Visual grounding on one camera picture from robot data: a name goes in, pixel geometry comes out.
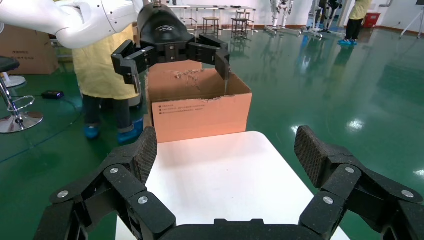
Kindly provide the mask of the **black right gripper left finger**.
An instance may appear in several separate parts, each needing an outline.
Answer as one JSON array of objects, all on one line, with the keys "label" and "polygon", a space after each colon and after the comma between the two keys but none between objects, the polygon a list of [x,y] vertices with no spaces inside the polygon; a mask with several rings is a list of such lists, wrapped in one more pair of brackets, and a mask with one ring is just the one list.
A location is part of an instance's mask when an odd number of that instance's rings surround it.
[{"label": "black right gripper left finger", "polygon": [[146,187],[157,153],[153,127],[134,143],[114,148],[97,169],[50,196],[34,238],[86,240],[115,213],[136,239],[160,239],[176,226],[176,217]]}]

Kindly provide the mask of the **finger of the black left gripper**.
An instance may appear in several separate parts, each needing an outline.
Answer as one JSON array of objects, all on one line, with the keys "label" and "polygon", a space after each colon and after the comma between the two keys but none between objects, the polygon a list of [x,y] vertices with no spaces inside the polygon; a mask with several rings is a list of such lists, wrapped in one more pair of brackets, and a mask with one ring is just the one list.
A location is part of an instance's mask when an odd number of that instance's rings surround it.
[{"label": "finger of the black left gripper", "polygon": [[186,44],[186,55],[189,60],[214,65],[215,70],[225,82],[224,89],[228,89],[231,67],[226,42],[214,35],[202,33]]},{"label": "finger of the black left gripper", "polygon": [[112,54],[116,74],[126,85],[132,85],[136,94],[142,92],[139,74],[158,63],[158,52],[153,46],[137,47],[132,40],[124,41]]}]

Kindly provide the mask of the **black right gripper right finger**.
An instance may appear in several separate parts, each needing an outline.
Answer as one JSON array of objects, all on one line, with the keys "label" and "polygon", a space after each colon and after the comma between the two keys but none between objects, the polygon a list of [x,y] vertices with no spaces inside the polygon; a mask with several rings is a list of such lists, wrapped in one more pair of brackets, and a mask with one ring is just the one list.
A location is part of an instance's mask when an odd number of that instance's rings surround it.
[{"label": "black right gripper right finger", "polygon": [[365,167],[347,148],[298,127],[294,152],[318,193],[299,225],[329,240],[347,212],[360,216],[383,240],[424,237],[424,199],[415,190]]}]

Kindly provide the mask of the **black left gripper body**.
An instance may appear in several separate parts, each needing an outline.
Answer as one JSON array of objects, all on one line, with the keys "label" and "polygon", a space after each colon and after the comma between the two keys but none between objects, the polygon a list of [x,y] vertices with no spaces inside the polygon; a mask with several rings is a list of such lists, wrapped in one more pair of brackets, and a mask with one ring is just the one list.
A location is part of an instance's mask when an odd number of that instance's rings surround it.
[{"label": "black left gripper body", "polygon": [[151,62],[171,63],[186,61],[188,44],[195,41],[195,36],[177,15],[166,5],[160,7],[152,3],[145,5],[137,18],[140,33],[140,47],[152,47],[149,53]]}]

